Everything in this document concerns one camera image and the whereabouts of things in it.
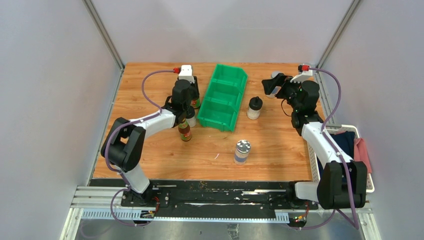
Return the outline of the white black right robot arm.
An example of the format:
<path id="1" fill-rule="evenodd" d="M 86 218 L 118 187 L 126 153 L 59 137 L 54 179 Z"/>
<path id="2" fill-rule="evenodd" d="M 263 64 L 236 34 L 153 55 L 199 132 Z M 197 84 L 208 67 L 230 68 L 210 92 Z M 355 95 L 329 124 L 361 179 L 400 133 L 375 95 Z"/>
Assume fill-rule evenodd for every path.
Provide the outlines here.
<path id="1" fill-rule="evenodd" d="M 291 181 L 286 204 L 292 209 L 298 209 L 305 201 L 319 203 L 326 210 L 364 207 L 367 166 L 353 160 L 327 131 L 316 111 L 319 84 L 312 80 L 295 82 L 292 76 L 283 73 L 261 83 L 266 95 L 285 100 L 292 107 L 293 128 L 313 149 L 323 167 L 318 181 Z"/>

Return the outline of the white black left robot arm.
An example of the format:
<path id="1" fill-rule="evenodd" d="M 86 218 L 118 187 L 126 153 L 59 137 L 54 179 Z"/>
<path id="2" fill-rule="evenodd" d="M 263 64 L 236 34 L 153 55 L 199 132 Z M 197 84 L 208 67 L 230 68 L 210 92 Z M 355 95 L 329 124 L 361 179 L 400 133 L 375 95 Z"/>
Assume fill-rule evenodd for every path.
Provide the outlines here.
<path id="1" fill-rule="evenodd" d="M 198 78 L 179 76 L 171 95 L 158 111 L 136 119 L 119 117 L 114 121 L 100 154 L 108 168 L 120 174 L 128 188 L 135 192 L 133 198 L 140 206 L 149 206 L 153 201 L 153 193 L 148 189 L 150 180 L 140 166 L 144 141 L 185 123 L 194 114 L 191 103 L 198 97 Z"/>

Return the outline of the yellow cap sauce bottle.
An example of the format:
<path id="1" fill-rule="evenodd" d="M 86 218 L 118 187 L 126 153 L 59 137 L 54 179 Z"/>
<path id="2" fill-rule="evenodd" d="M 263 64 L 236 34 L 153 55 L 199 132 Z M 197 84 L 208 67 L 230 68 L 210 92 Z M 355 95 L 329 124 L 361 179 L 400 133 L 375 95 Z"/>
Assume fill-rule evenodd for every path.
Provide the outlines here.
<path id="1" fill-rule="evenodd" d="M 178 125 L 178 131 L 183 141 L 188 142 L 192 139 L 191 128 L 186 118 Z"/>
<path id="2" fill-rule="evenodd" d="M 195 110 L 199 109 L 199 108 L 201 107 L 201 101 L 200 101 L 200 99 L 199 99 L 199 98 L 197 98 L 197 99 L 192 100 L 192 101 L 191 101 L 191 106 L 192 106 Z"/>

